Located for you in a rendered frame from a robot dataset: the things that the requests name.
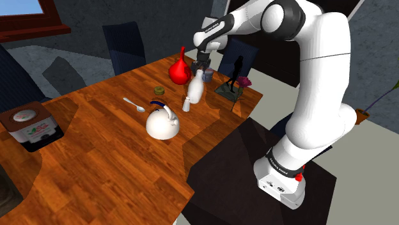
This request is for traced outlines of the dark blue chair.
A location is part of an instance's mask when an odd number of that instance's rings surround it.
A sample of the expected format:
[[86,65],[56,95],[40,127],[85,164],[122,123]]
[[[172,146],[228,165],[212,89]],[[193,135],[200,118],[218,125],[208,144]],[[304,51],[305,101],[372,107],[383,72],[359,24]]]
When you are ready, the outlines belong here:
[[102,26],[115,75],[146,65],[145,48],[136,22]]
[[217,71],[228,77],[232,77],[235,69],[234,62],[238,60],[239,56],[242,56],[244,59],[239,77],[247,77],[258,52],[259,48],[241,42],[236,38],[232,38],[228,41]]
[[34,80],[0,44],[0,113],[46,97]]

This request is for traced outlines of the brown and white square tin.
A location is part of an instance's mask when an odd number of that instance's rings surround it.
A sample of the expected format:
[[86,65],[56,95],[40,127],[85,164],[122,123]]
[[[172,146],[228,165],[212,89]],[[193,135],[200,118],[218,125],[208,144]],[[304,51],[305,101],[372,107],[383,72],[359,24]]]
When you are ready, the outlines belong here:
[[37,101],[1,113],[0,123],[28,152],[64,136],[53,115]]

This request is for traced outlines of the red long-necked vase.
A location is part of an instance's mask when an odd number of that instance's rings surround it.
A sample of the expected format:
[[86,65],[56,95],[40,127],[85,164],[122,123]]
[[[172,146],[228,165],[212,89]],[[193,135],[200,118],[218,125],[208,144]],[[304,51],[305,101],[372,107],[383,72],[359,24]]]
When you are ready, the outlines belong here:
[[170,66],[168,72],[170,79],[177,85],[184,85],[191,79],[191,68],[184,61],[185,47],[180,50],[180,59]]

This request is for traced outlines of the white bottle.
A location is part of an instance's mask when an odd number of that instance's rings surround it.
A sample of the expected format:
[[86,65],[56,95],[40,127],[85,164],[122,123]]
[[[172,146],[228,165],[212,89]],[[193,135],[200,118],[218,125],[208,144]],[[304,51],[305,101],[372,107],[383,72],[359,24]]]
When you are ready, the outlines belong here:
[[195,77],[189,84],[187,96],[190,98],[191,104],[197,104],[201,100],[204,90],[203,75],[203,70],[197,70]]

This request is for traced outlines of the red-framed window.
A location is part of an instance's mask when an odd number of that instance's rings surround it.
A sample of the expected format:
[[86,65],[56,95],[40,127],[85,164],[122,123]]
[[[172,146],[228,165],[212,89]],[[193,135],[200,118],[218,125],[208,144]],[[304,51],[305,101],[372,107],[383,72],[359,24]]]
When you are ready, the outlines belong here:
[[71,33],[63,24],[54,0],[38,0],[42,13],[0,16],[0,43]]

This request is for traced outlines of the dark red rose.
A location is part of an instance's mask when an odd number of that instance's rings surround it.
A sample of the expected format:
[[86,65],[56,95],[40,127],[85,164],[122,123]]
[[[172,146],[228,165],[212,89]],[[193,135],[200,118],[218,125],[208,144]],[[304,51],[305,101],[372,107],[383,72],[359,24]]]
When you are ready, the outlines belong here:
[[234,93],[233,85],[235,82],[238,84],[239,88],[238,88],[238,94],[235,97],[233,106],[231,108],[232,110],[233,110],[235,104],[237,103],[237,101],[240,100],[240,96],[242,95],[244,88],[252,85],[252,82],[247,77],[238,77],[236,81],[231,83],[231,92],[233,92],[233,93]]

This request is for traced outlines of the wooden dining table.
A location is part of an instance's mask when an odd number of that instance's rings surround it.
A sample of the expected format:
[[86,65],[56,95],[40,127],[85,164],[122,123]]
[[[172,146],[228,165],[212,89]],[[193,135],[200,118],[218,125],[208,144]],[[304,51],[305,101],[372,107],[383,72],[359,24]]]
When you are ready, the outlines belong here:
[[[201,101],[182,110],[185,86],[174,84],[170,56],[45,103],[64,136],[29,153],[0,125],[0,165],[23,196],[0,225],[172,225],[193,195],[191,166],[251,114],[262,95],[246,89],[235,104],[218,95],[215,73]],[[162,86],[163,95],[154,87]],[[126,101],[143,107],[136,107]],[[150,113],[177,116],[175,137],[148,135]]]

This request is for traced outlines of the dark robot stand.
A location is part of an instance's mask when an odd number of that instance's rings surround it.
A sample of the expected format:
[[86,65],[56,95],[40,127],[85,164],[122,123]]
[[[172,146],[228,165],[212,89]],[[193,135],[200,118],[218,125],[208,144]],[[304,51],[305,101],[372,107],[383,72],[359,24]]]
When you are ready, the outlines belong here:
[[253,164],[283,137],[287,121],[267,130],[248,118],[191,167],[194,195],[182,211],[190,225],[327,225],[336,177],[313,161],[296,210],[258,188]]

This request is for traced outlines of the white spoon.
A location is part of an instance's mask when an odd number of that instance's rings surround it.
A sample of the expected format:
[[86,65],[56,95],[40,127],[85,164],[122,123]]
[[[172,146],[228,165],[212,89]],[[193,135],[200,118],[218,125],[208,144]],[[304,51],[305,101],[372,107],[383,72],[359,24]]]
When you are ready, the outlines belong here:
[[123,99],[124,99],[124,101],[126,101],[126,102],[128,102],[128,103],[134,105],[134,106],[136,107],[136,109],[137,109],[138,112],[141,112],[141,113],[145,112],[145,109],[144,109],[143,107],[141,107],[141,106],[139,106],[139,105],[133,103],[133,102],[130,101],[128,98],[124,97]]

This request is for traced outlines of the black human figure statue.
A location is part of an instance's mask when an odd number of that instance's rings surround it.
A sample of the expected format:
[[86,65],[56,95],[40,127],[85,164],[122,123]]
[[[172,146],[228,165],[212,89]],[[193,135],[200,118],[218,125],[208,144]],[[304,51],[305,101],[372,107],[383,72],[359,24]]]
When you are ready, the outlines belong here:
[[234,62],[234,69],[232,71],[231,78],[229,78],[223,85],[216,89],[216,93],[220,94],[221,96],[227,98],[228,100],[234,101],[235,97],[237,96],[237,92],[234,90],[233,85],[233,92],[231,92],[231,83],[236,81],[238,76],[240,75],[242,65],[243,65],[243,56],[239,56],[237,60]]

